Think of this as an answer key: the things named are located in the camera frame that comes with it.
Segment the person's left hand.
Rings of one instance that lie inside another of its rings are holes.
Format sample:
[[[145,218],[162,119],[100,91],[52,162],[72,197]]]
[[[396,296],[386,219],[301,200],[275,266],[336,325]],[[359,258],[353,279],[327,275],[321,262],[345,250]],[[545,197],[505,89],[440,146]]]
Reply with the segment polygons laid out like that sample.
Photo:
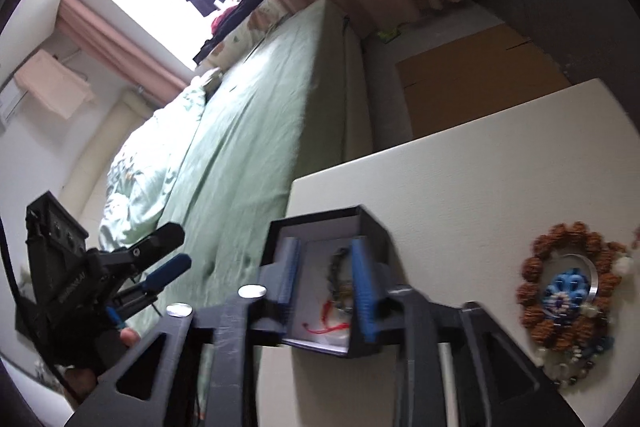
[[[134,347],[140,339],[141,335],[131,327],[125,327],[119,332],[119,342],[126,349]],[[103,373],[104,367],[99,364],[76,365],[65,369],[64,378],[72,391],[66,390],[64,395],[73,409],[77,409],[91,395]]]

